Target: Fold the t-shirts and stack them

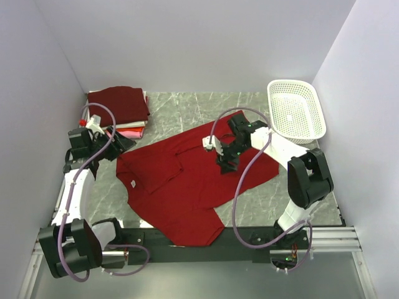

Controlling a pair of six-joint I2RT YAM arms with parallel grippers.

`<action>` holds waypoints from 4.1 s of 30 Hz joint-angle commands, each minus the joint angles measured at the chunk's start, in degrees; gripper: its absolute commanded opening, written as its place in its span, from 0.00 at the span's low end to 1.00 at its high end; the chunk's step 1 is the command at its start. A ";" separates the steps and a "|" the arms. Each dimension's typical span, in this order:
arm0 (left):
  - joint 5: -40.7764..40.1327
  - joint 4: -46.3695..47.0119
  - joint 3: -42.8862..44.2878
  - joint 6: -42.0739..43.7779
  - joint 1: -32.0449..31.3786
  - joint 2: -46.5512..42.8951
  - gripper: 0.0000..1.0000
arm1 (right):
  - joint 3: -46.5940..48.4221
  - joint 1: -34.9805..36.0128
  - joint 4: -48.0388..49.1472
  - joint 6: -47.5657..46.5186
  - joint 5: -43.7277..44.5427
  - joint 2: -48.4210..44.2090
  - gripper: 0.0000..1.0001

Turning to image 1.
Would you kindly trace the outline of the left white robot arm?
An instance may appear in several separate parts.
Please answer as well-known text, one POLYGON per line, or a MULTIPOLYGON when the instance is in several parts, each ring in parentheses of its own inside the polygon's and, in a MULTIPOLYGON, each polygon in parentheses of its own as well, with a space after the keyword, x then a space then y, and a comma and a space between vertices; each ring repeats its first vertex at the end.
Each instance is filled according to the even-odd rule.
POLYGON ((113 161, 132 149, 136 142, 113 131, 103 133, 81 127, 68 133, 70 148, 63 167, 64 189, 51 222, 39 231, 38 239, 53 277, 69 276, 85 282, 79 273, 103 265, 103 250, 121 240, 122 228, 116 218, 89 224, 86 220, 89 197, 97 177, 99 162, 113 161))

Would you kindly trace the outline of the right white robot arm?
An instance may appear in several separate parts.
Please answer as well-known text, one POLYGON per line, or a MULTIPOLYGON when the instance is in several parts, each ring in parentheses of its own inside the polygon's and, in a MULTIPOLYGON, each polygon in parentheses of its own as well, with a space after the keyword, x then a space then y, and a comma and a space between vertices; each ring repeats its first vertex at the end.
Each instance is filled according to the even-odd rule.
POLYGON ((233 221, 236 238, 250 249, 265 249, 279 241, 292 244, 302 228, 310 224, 309 217, 316 205, 334 189, 324 152, 319 148, 307 149, 282 137, 270 128, 266 118, 250 123, 240 113, 230 117, 228 127, 234 136, 230 144, 224 144, 215 137, 216 125, 212 125, 209 136, 202 140, 204 149, 216 151, 217 164, 222 173, 236 171, 239 156, 246 150, 257 150, 239 178, 233 201, 238 200, 246 175, 262 155, 267 155, 286 169, 290 197, 284 212, 274 225, 274 231, 277 232, 275 238, 264 244, 250 244, 240 236, 236 222, 233 221))

